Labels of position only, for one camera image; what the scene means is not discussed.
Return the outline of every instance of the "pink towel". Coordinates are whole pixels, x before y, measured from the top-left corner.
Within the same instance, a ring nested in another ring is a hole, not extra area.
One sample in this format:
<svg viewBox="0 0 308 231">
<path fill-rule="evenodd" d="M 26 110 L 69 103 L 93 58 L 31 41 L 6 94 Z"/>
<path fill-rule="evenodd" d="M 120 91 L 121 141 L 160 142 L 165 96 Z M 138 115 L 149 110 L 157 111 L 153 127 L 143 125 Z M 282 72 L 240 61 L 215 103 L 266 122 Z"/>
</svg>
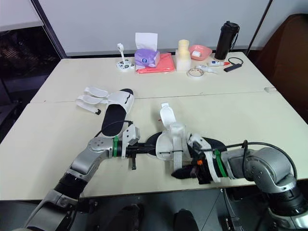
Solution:
<svg viewBox="0 0 308 231">
<path fill-rule="evenodd" d="M 137 73 L 155 73 L 155 72 L 172 72 L 175 70 L 171 53 L 160 54 L 160 60 L 157 67 L 145 67 L 136 70 Z"/>
</svg>

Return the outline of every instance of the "black bottle cap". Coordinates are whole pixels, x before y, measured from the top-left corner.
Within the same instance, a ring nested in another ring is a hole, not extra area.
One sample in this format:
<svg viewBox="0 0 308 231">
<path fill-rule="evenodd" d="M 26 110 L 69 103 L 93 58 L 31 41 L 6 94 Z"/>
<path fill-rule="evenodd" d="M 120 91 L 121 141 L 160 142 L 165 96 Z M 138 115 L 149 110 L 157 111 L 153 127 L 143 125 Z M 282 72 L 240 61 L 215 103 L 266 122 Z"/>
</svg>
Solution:
<svg viewBox="0 0 308 231">
<path fill-rule="evenodd" d="M 223 32 L 233 32 L 237 33 L 240 30 L 240 26 L 236 23 L 231 23 L 230 21 L 226 21 L 225 24 L 221 27 L 221 31 Z"/>
</svg>

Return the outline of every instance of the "black chair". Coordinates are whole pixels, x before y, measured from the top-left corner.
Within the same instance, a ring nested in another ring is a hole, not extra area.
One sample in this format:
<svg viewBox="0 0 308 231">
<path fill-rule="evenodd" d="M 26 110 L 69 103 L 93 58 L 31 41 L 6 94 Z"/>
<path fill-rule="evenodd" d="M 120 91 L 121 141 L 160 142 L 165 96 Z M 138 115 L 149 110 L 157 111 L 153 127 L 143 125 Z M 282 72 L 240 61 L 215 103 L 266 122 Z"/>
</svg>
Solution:
<svg viewBox="0 0 308 231">
<path fill-rule="evenodd" d="M 3 140 L 11 126 L 5 126 L 5 122 L 12 117 L 16 112 L 18 103 L 13 103 L 5 88 L 5 85 L 0 78 L 0 142 Z"/>
</svg>

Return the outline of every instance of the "green band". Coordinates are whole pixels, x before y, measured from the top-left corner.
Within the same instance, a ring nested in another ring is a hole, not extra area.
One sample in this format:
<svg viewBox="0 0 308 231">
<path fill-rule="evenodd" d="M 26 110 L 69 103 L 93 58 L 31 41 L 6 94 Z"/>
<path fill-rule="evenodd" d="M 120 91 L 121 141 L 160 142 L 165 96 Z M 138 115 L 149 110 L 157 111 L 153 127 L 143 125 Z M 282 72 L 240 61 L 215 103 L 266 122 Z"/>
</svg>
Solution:
<svg viewBox="0 0 308 231">
<path fill-rule="evenodd" d="M 220 151 L 218 151 L 217 149 L 214 151 L 214 154 L 216 155 L 216 161 L 217 161 L 217 164 L 218 164 L 218 167 L 220 169 L 220 172 L 222 174 L 223 177 L 228 177 L 225 170 L 223 169 L 223 166 L 222 166 L 222 162 L 221 162 L 221 159 L 220 159 Z"/>
<path fill-rule="evenodd" d="M 119 141 L 118 136 L 114 137 L 114 157 L 117 155 L 117 142 Z"/>
</svg>

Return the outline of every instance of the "brown chair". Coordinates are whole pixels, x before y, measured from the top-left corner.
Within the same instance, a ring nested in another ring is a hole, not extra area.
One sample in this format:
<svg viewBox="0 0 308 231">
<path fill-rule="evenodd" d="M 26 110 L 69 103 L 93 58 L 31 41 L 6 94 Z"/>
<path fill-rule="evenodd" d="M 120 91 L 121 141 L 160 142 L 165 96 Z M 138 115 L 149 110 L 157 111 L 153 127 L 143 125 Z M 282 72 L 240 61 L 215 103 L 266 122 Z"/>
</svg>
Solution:
<svg viewBox="0 0 308 231">
<path fill-rule="evenodd" d="M 308 14 L 290 15 L 255 65 L 308 123 Z"/>
</svg>

